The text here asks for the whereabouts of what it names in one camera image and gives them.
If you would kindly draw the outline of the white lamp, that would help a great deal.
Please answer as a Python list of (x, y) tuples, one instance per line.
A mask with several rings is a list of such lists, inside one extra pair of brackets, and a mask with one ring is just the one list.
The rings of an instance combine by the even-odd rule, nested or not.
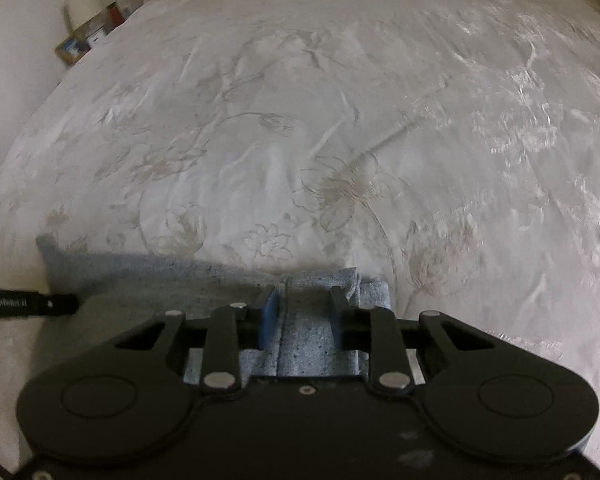
[(73, 29), (77, 29), (102, 12), (104, 5), (99, 0), (66, 0), (68, 18)]

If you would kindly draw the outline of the grey sweatpants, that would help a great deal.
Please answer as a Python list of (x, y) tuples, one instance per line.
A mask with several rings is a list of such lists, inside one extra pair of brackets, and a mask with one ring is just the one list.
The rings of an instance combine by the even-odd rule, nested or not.
[(280, 322), (264, 351), (240, 358), (244, 376), (326, 377), (366, 372), (361, 351), (337, 349), (328, 319), (330, 291), (342, 288), (350, 304), (368, 311), (390, 309), (388, 284), (358, 269), (269, 274), (229, 264), (168, 256), (67, 252), (49, 235), (36, 246), (55, 294), (75, 294), (76, 314), (43, 323), (34, 346), (35, 373), (65, 362), (169, 310), (190, 320), (213, 310), (251, 304), (268, 285), (280, 298)]

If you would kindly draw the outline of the wooden bedside shelf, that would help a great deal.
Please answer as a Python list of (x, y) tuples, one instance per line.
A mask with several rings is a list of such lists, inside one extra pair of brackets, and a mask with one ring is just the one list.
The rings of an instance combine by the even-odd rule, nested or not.
[(128, 8), (122, 9), (116, 2), (75, 29), (55, 48), (56, 56), (66, 67), (75, 66), (81, 58), (94, 49), (110, 32), (124, 24), (131, 16)]

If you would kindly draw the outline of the white embroidered bedspread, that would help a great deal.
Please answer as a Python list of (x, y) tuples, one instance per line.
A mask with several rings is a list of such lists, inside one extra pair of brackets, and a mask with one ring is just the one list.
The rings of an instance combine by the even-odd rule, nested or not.
[[(26, 379), (201, 267), (341, 278), (557, 361), (600, 399), (600, 12), (585, 0), (151, 0), (68, 71), (0, 169), (0, 462)], [(588, 444), (600, 465), (600, 419)]]

